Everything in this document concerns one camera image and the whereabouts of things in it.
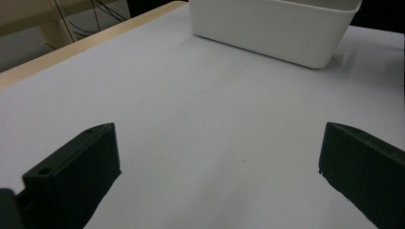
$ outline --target white table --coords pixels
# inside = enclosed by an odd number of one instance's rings
[[[405,149],[403,35],[350,27],[315,71],[192,34],[174,10],[0,91],[0,186],[115,122],[86,228],[375,228],[318,174],[328,121]]]

